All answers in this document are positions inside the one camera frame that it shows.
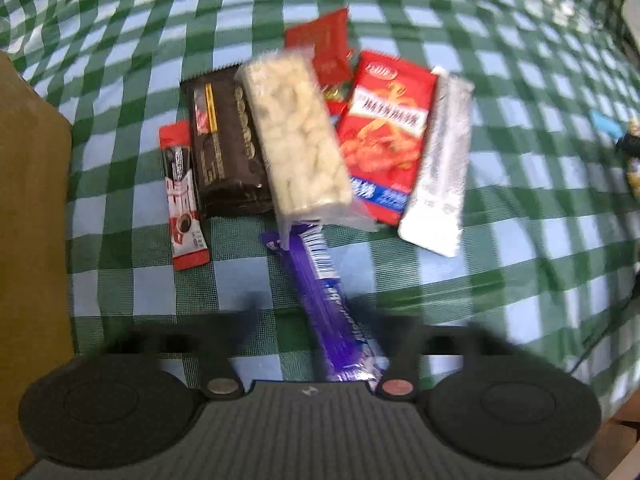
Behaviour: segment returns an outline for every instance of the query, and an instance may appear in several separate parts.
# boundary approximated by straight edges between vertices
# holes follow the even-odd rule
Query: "cardboard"
[[[640,476],[640,443],[625,456],[620,465],[607,476],[607,480],[636,480]]]
[[[0,52],[0,480],[33,457],[18,402],[73,355],[65,269],[71,128]]]
[[[636,430],[606,422],[596,434],[587,465],[606,478],[636,445]]]
[[[640,422],[640,390],[629,397],[613,418],[620,421]]]

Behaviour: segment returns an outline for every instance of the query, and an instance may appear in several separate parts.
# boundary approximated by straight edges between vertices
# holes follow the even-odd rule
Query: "snack package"
[[[347,18],[348,9],[340,9],[284,31],[285,48],[313,45],[313,66],[321,87],[344,83],[353,77]]]
[[[414,186],[436,79],[409,61],[360,54],[338,140],[355,195],[387,224],[398,224]]]
[[[189,101],[198,205],[206,218],[273,208],[239,65],[180,83]]]
[[[347,107],[348,88],[346,84],[331,85],[322,89],[324,104],[329,115],[340,116]]]
[[[291,225],[375,224],[358,210],[313,69],[298,51],[266,54],[239,70],[269,175],[282,246]]]
[[[442,69],[435,68],[434,72],[438,73],[438,83],[429,140],[398,236],[451,257],[458,250],[462,234],[474,86]]]
[[[210,256],[193,192],[189,123],[180,121],[162,126],[159,136],[175,270],[206,264]]]
[[[274,251],[293,281],[322,351],[328,381],[370,381],[380,378],[374,352],[346,311],[340,277],[328,253],[320,226],[295,225],[290,248],[277,232],[263,233],[262,243]]]
[[[632,118],[627,126],[627,133],[629,140],[633,140],[637,146],[638,137],[640,137],[640,123],[635,117]],[[636,198],[640,198],[640,159],[634,156],[628,156],[626,160],[626,180],[629,183],[629,187]]]

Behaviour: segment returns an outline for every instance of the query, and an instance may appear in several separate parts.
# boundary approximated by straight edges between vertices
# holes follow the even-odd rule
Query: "green and white checkered tablecloth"
[[[258,241],[271,219],[205,222],[211,263],[174,272],[158,128],[186,117],[182,78],[280,48],[287,24],[341,6],[356,50],[441,65],[476,86],[460,254],[437,256],[390,228],[329,227],[348,294],[434,323],[475,319],[568,367],[631,289],[638,205],[588,118],[639,110],[639,74],[616,46],[622,0],[1,1],[0,47],[74,125],[67,252],[80,352],[140,320],[261,292],[241,375],[311,378],[312,334]],[[579,371],[606,412],[640,382],[640,320],[625,316]],[[423,362],[430,380],[456,366]],[[191,360],[165,364],[193,382]]]

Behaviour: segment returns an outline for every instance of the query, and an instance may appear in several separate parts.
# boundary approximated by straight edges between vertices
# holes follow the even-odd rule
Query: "purple wrapper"
[[[261,238],[268,249],[280,256],[294,282],[322,350],[327,380],[376,383],[380,370],[375,355],[346,311],[340,278],[321,227],[294,225],[288,251],[280,247],[277,232],[263,233]]]

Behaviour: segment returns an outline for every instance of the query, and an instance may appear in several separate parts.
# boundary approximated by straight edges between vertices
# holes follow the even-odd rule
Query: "black circular pad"
[[[194,411],[191,391],[137,355],[103,355],[33,383],[18,418],[39,456],[84,468],[148,458],[176,442]]]
[[[564,462],[600,426],[600,406],[570,375],[521,356],[479,358],[426,394],[426,415],[459,451],[487,463]]]

